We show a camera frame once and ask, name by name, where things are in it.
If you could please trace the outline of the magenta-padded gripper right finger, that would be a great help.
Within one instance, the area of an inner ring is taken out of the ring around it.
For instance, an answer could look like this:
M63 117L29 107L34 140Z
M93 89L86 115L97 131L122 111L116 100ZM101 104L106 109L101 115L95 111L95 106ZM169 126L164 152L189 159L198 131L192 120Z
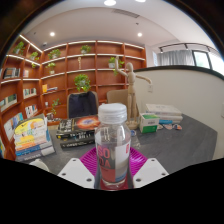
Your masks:
M146 158L134 148L130 148L129 170L134 188L141 188L168 175L156 158Z

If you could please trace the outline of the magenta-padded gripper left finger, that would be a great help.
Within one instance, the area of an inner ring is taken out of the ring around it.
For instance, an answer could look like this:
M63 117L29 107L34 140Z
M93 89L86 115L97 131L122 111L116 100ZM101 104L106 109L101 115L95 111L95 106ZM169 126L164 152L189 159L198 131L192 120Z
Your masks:
M58 176L83 188L96 188L99 181L96 149L80 158L71 158Z

